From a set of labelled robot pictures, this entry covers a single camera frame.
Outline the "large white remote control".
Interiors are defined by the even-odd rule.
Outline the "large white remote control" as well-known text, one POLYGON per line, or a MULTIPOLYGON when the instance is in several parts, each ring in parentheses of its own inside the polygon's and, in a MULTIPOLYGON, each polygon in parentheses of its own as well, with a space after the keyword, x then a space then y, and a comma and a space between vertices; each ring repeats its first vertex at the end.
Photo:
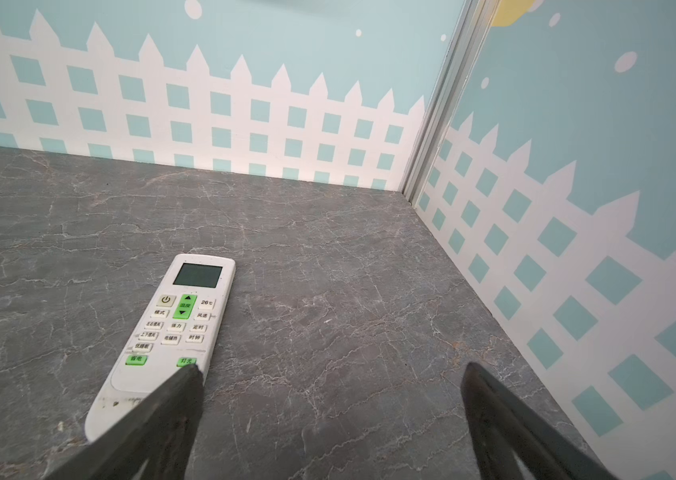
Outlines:
POLYGON ((88 441, 100 438, 178 369, 195 365, 208 373, 235 272, 229 258, 173 259, 88 412, 88 441))

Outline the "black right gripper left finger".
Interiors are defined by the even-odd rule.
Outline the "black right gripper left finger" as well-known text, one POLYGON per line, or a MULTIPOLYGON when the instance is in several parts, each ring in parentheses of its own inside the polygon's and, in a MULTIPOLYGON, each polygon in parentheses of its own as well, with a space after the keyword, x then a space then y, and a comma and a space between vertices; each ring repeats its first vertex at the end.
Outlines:
POLYGON ((203 375, 177 370, 50 479, 182 479, 203 413, 203 375))

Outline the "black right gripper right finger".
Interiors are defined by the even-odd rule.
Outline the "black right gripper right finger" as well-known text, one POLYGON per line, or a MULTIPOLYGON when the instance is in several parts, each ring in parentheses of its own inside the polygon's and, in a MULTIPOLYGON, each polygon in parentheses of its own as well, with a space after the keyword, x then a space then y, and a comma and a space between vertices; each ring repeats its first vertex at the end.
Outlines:
POLYGON ((482 365, 461 382, 473 450, 483 479, 612 479, 614 475, 564 438, 482 365))

